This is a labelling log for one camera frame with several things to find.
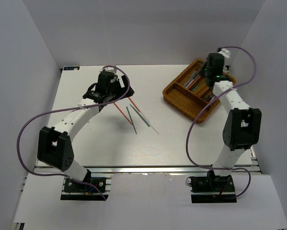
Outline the silver patterned table knife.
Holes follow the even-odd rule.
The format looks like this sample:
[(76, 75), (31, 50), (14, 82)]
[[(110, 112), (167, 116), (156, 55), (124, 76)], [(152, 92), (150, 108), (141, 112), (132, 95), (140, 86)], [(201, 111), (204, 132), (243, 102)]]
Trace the silver patterned table knife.
[(192, 81), (192, 80), (194, 80), (197, 76), (199, 75), (199, 71), (198, 70), (194, 70), (192, 73), (191, 73), (191, 75), (190, 75), (190, 77), (189, 77), (189, 81)]

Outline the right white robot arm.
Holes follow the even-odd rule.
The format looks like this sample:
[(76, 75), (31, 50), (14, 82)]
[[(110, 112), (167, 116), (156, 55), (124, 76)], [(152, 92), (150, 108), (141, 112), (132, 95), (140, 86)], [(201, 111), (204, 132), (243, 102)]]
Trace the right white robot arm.
[(199, 72), (228, 113), (222, 132), (224, 145), (212, 164), (214, 174), (206, 179), (212, 191), (224, 185), (222, 176), (230, 175), (240, 156), (258, 142), (262, 119), (260, 109), (251, 108), (238, 94), (231, 78), (223, 73), (224, 62), (223, 52), (210, 53)]

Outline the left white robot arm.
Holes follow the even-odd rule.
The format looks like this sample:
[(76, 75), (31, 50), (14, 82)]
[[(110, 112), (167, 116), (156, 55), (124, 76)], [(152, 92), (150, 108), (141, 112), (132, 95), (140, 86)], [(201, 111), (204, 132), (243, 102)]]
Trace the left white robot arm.
[(87, 191), (91, 186), (91, 172), (75, 161), (73, 139), (106, 105), (133, 94), (126, 75), (119, 78), (112, 70), (101, 71), (98, 81), (87, 89), (77, 109), (72, 109), (56, 125), (40, 130), (37, 159), (74, 179), (80, 191)]

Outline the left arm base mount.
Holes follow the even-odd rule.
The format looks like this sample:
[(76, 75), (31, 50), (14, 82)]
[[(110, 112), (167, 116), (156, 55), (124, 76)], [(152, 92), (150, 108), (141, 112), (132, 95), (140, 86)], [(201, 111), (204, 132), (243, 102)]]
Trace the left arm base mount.
[(111, 190), (111, 176), (107, 174), (91, 174), (88, 184), (80, 184), (65, 178), (60, 200), (63, 201), (105, 201)]

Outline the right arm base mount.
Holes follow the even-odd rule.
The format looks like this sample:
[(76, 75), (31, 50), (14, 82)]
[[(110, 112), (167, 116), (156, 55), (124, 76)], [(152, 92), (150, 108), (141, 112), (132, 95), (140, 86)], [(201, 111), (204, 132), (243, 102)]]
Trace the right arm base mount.
[(218, 176), (212, 170), (206, 176), (189, 176), (192, 204), (236, 203), (236, 193), (231, 175)]

